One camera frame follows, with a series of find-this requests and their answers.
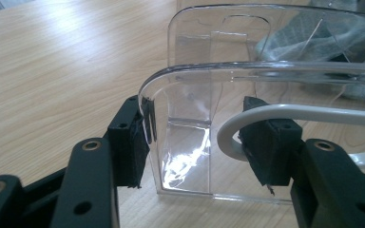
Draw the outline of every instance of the wooden table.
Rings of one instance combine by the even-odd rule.
[[[166,67],[175,1],[51,0],[0,11],[0,174],[24,185],[101,137],[126,98]],[[293,207],[119,188],[122,227],[296,227]]]

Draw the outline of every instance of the white cable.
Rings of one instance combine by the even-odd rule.
[[[219,148],[233,159],[247,161],[241,144],[233,140],[233,135],[248,124],[270,119],[365,125],[365,111],[297,104],[271,104],[256,107],[241,112],[221,127],[217,136]],[[359,167],[365,167],[365,152],[349,156]]]

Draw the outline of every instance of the clear plastic tray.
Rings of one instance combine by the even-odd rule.
[[[221,152],[221,126],[242,112],[244,96],[271,105],[365,111],[365,64],[224,63],[173,66],[150,77],[140,91],[150,158],[160,193],[216,199],[290,202],[290,187],[261,186],[246,161]],[[365,126],[298,121],[303,139],[365,151]]]
[[[278,5],[184,9],[170,22],[168,64],[139,95],[158,191],[290,202],[290,187],[271,195],[248,161],[220,150],[217,135],[242,112],[245,96],[365,111],[365,14]],[[365,126],[297,122],[303,140],[338,143],[354,161],[365,152]]]
[[[184,9],[168,32],[168,65],[256,61],[365,63],[365,14],[279,5]]]

